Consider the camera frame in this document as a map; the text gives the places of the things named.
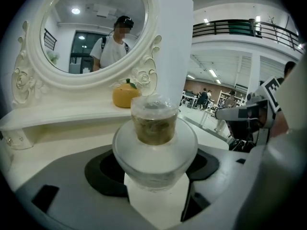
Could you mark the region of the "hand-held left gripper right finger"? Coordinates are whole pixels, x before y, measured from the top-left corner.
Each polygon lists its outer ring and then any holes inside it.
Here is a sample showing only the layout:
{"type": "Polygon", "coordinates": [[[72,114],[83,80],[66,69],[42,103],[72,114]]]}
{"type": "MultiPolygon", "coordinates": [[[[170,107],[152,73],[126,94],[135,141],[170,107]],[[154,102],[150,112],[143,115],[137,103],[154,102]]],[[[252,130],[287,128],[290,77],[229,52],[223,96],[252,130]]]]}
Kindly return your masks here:
{"type": "Polygon", "coordinates": [[[241,206],[231,190],[240,177],[248,154],[200,148],[189,167],[188,193],[175,230],[232,230],[241,206]]]}

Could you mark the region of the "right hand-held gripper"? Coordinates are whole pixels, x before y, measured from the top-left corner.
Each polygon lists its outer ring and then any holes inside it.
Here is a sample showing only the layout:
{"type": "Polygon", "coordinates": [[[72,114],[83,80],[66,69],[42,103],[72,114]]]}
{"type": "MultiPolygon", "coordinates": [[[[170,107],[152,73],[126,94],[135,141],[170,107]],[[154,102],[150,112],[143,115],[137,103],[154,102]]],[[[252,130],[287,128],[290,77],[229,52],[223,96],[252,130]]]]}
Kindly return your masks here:
{"type": "Polygon", "coordinates": [[[226,122],[233,138],[252,143],[267,143],[276,114],[280,111],[275,93],[281,82],[281,79],[270,77],[255,92],[247,95],[245,105],[219,109],[215,112],[215,117],[226,122]]]}

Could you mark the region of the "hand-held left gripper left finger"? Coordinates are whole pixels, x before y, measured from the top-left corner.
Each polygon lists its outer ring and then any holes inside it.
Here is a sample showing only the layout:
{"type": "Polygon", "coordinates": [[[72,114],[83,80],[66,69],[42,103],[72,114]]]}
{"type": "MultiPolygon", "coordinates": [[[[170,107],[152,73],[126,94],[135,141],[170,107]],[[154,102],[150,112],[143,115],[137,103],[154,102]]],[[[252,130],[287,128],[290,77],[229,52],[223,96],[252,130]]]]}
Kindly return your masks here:
{"type": "Polygon", "coordinates": [[[47,230],[152,230],[131,206],[124,177],[112,149],[96,148],[53,161],[16,196],[47,230]]]}

